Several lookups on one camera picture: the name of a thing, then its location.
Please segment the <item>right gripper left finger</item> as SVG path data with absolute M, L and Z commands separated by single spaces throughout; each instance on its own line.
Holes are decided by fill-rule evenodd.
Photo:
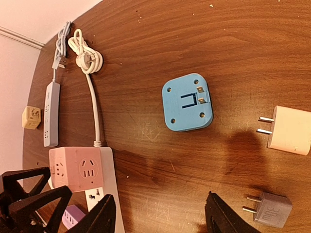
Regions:
M 67 233 L 114 233 L 115 225 L 115 200 L 113 195 L 107 194 Z

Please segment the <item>purple power strip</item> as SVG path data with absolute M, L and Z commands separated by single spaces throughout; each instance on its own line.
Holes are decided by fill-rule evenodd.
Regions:
M 65 209 L 63 213 L 62 223 L 69 230 L 77 225 L 84 216 L 85 213 L 81 211 L 76 205 L 70 205 Z

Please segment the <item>salmon pink plug adapter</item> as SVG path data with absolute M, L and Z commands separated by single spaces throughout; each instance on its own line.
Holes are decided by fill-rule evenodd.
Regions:
M 267 147 L 270 149 L 308 155 L 311 149 L 311 113 L 289 107 L 276 106 L 271 118 L 259 117 L 270 122 L 270 130 L 257 129 L 268 134 Z

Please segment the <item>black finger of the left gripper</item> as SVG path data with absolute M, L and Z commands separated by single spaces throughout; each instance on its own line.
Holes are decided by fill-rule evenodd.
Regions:
M 13 220 L 12 233 L 56 233 L 62 220 L 62 215 L 69 203 L 72 192 L 67 186 L 62 186 L 44 193 L 40 193 L 8 206 L 8 213 Z M 50 202 L 57 200 L 55 207 L 46 226 L 32 224 L 33 214 Z

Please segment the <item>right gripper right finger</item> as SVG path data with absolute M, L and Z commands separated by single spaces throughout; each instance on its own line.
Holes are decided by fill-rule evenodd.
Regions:
M 205 204 L 205 216 L 208 233 L 260 233 L 211 191 Z

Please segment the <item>beige cube socket adapter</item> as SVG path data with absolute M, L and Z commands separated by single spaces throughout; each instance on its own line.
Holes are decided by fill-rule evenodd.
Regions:
M 41 109 L 33 106 L 26 106 L 22 113 L 22 127 L 35 130 L 41 123 Z

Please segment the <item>blue square adapter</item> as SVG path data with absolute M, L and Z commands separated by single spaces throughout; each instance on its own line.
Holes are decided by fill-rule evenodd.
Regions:
M 167 81 L 162 88 L 166 126 L 174 132 L 208 127 L 213 109 L 208 84 L 198 73 Z

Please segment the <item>light blue power strip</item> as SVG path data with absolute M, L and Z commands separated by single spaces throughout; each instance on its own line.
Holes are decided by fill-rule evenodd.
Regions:
M 43 118 L 43 145 L 56 147 L 58 140 L 60 84 L 51 82 L 46 88 L 44 118 Z

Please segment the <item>dark grey plug adapter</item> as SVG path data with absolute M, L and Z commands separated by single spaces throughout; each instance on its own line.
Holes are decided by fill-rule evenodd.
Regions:
M 257 203 L 256 209 L 243 206 L 244 211 L 253 214 L 253 221 L 275 228 L 283 228 L 293 208 L 292 202 L 284 196 L 261 192 L 259 197 L 247 197 Z

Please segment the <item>white power strip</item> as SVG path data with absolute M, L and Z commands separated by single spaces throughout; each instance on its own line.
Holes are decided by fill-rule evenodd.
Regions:
M 113 151 L 110 147 L 101 147 L 101 158 L 102 158 L 102 174 L 104 178 L 104 184 L 101 187 L 86 190 L 86 203 L 88 211 L 90 212 L 92 208 L 106 195 L 113 195 L 116 204 L 116 233 L 124 233 L 125 228 L 122 219 L 121 206 L 117 188 L 115 166 Z

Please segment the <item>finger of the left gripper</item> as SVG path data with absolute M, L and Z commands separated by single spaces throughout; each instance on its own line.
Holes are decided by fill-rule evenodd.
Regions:
M 27 193 L 18 182 L 31 177 L 42 175 L 41 179 Z M 50 178 L 50 169 L 48 167 L 40 167 L 28 170 L 7 171 L 0 176 L 0 200 L 1 201 L 18 201 L 39 194 L 48 179 Z

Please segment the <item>pink cube adapter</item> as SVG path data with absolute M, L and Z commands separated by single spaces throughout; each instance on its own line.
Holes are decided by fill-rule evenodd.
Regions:
M 81 192 L 104 185 L 101 150 L 96 147 L 59 147 L 49 150 L 53 188 L 67 186 Z

